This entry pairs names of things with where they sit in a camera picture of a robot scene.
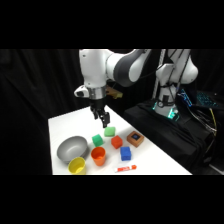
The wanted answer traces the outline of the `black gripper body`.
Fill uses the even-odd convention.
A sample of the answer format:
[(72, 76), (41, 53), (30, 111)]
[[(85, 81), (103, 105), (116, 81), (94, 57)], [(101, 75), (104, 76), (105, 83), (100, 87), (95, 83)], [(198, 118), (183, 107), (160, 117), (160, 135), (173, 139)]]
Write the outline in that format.
[(102, 116), (105, 114), (105, 110), (104, 110), (105, 100), (104, 99), (97, 99), (97, 100), (90, 99), (89, 103), (90, 103), (90, 109), (94, 115)]

